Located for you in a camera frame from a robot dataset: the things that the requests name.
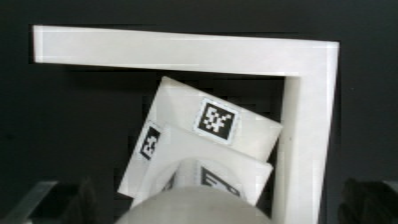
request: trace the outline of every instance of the white cylindrical object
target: white cylindrical object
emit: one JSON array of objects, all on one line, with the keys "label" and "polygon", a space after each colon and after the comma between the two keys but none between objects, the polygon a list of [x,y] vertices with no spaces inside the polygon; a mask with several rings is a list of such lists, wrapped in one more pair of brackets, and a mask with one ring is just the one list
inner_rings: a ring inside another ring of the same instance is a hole
[{"label": "white cylindrical object", "polygon": [[270,224],[249,203],[210,187],[178,188],[151,197],[116,224]]}]

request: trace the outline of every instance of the white paper card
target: white paper card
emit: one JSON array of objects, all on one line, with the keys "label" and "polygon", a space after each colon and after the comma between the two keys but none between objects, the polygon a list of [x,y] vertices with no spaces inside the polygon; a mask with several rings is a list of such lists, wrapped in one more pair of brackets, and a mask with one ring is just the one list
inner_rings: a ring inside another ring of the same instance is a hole
[{"label": "white paper card", "polygon": [[[166,123],[267,162],[281,124],[169,77],[162,79],[146,124],[153,124],[160,131]],[[119,186],[119,193],[132,197],[137,195],[150,163],[150,159],[143,158],[143,144],[151,139],[144,127]]]},{"label": "white paper card", "polygon": [[205,158],[228,168],[242,183],[246,200],[256,205],[272,172],[270,164],[260,162],[221,144],[215,144],[196,133],[167,125],[164,127],[134,206],[153,196],[151,188],[164,171],[171,166],[176,167],[176,164],[189,158]]},{"label": "white paper card", "polygon": [[233,172],[208,159],[185,159],[175,172],[162,172],[153,183],[151,195],[175,188],[192,186],[208,186],[246,199],[242,183]]}]

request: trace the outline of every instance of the white frame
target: white frame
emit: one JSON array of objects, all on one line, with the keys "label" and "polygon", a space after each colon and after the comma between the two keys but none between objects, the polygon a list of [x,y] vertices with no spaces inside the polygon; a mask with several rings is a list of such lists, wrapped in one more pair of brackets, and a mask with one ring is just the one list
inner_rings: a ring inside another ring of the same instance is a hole
[{"label": "white frame", "polygon": [[34,26],[38,63],[286,76],[272,223],[318,222],[340,44]]}]

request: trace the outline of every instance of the white l-shaped bracket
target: white l-shaped bracket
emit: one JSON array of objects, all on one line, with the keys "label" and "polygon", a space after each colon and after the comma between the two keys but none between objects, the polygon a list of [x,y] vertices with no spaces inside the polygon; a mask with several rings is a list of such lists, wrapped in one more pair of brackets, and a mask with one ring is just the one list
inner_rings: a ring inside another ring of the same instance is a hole
[{"label": "white l-shaped bracket", "polygon": [[336,42],[34,26],[38,63],[286,76],[272,223],[317,224]]}]

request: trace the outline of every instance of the black wall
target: black wall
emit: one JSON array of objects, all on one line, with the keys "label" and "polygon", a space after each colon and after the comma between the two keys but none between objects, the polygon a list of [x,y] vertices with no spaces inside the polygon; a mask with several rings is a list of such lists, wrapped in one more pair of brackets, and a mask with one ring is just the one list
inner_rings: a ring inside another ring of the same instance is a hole
[{"label": "black wall", "polygon": [[0,1],[0,218],[36,181],[89,176],[102,222],[112,223],[128,204],[114,190],[160,73],[34,64],[32,24],[340,41],[320,217],[338,223],[347,178],[398,179],[398,2]]}]

